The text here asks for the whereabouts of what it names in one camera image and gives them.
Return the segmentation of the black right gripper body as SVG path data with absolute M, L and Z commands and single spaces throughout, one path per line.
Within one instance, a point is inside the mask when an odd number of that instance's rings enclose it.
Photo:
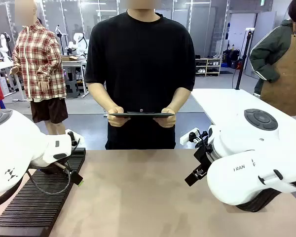
M 200 166 L 209 169 L 213 162 L 210 156 L 213 151 L 212 145 L 207 145 L 205 142 L 199 142 L 195 147 L 197 148 L 197 151 L 194 153 L 194 157 L 199 161 Z

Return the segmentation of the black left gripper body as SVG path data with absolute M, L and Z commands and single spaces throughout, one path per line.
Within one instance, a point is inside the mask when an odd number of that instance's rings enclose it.
M 72 171 L 70 164 L 68 163 L 69 158 L 64 158 L 58 161 L 58 163 L 61 164 L 61 166 L 64 166 L 64 168 L 57 166 L 55 163 L 50 164 L 47 167 L 39 167 L 37 166 L 36 169 L 42 171 L 45 174 L 63 174 L 65 172 L 65 169 Z

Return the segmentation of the black tablet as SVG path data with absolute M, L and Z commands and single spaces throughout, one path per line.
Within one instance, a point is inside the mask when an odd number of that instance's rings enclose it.
M 111 113 L 110 116 L 117 118 L 168 118 L 174 116 L 172 113 L 143 113 L 143 112 L 129 112 L 129 113 Z

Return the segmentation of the person's right forearm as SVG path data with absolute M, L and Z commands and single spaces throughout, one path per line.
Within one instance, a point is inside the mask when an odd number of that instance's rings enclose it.
M 117 107 L 117 104 L 111 99 L 103 84 L 88 83 L 87 86 L 94 100 L 107 112 Z

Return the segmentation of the person's left forearm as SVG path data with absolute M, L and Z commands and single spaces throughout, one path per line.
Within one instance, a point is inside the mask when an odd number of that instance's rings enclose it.
M 171 109 L 175 113 L 177 113 L 180 108 L 185 104 L 185 102 L 190 97 L 191 91 L 180 87 L 178 88 L 172 98 L 171 103 L 167 106 L 168 109 Z

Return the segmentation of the black ribbed PCB rack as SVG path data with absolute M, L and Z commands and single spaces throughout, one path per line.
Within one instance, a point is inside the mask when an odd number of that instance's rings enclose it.
M 79 173 L 85 156 L 85 148 L 73 151 L 71 172 Z M 16 195 L 0 207 L 0 237 L 48 237 L 74 185 L 70 173 L 26 175 Z
M 255 198 L 251 201 L 237 205 L 236 207 L 246 212 L 258 212 L 266 207 L 275 197 L 280 195 L 281 192 L 275 189 L 262 190 Z

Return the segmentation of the person's left hand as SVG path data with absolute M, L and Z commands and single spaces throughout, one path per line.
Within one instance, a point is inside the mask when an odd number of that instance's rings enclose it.
M 161 111 L 162 113 L 172 114 L 172 116 L 166 118 L 153 118 L 163 128 L 172 128 L 176 123 L 176 112 L 171 108 L 164 108 Z

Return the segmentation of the person's right hand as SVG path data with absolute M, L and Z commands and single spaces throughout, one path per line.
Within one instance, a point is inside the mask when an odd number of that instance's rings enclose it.
M 121 114 L 124 113 L 124 109 L 120 106 L 115 106 L 108 110 L 108 122 L 113 127 L 122 127 L 130 118 L 125 117 L 116 117 L 113 114 Z

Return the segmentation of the wooden shoe shelf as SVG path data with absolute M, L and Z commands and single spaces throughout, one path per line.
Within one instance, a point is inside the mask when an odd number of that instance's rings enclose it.
M 221 71 L 221 58 L 196 58 L 196 76 L 219 76 Z

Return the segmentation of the white desk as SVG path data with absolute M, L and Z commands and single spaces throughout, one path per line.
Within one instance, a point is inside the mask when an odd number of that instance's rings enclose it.
M 86 60 L 63 61 L 66 93 L 68 98 L 84 98 L 89 94 L 85 84 Z

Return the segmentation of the black tripod pole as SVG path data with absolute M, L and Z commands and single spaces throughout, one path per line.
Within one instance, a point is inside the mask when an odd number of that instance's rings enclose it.
M 238 74 L 238 79 L 237 79 L 237 83 L 236 83 L 236 87 L 235 87 L 236 90 L 240 89 L 240 82 L 241 82 L 241 77 L 242 77 L 243 70 L 244 70 L 244 64 L 247 59 L 248 48 L 249 48 L 249 44 L 251 42 L 251 38 L 252 38 L 254 31 L 255 31 L 255 28 L 246 28 L 246 32 L 248 33 L 248 35 L 247 35 L 247 40 L 246 40 L 246 44 L 245 44 L 245 48 L 244 48 L 244 52 L 243 52 L 243 56 L 242 56 L 242 61 L 241 61 L 241 66 L 240 66 L 240 70 L 239 70 L 239 74 Z

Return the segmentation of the person in black t-shirt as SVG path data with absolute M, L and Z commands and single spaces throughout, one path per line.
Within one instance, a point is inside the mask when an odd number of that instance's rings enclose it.
M 156 12 L 161 0 L 123 0 L 126 11 L 97 23 L 91 32 L 85 81 L 104 85 L 124 113 L 161 113 L 175 91 L 192 92 L 195 53 L 188 30 Z M 108 122 L 108 150 L 173 149 L 175 125 L 130 118 L 122 127 Z

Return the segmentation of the person in brown apron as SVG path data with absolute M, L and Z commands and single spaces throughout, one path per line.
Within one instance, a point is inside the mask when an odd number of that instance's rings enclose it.
M 254 95 L 291 117 L 296 116 L 296 0 L 288 20 L 251 50 L 250 63 L 259 80 Z

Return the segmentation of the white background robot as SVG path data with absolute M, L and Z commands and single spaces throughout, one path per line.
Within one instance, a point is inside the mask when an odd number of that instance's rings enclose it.
M 10 47 L 8 44 L 10 41 L 11 39 L 7 32 L 0 33 L 0 54 L 3 61 L 10 61 Z
M 75 33 L 74 40 L 70 41 L 67 46 L 67 55 L 76 53 L 78 56 L 86 57 L 88 51 L 88 40 L 84 33 Z

